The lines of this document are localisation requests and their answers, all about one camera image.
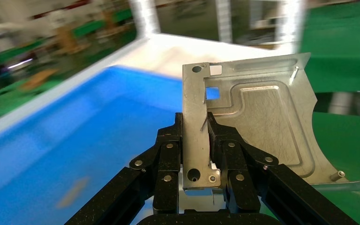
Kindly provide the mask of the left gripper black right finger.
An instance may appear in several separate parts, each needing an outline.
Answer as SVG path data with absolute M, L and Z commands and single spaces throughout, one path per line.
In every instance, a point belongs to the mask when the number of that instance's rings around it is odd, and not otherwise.
M 230 225 L 353 225 L 355 221 L 273 155 L 207 114 Z

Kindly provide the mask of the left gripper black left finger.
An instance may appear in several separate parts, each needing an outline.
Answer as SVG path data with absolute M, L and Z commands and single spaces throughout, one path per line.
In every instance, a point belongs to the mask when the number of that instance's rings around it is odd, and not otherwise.
M 155 144 L 132 159 L 66 223 L 68 225 L 129 225 L 153 198 L 153 215 L 141 225 L 162 225 L 164 216 L 179 213 L 179 171 L 182 113 L 173 125 L 157 132 Z

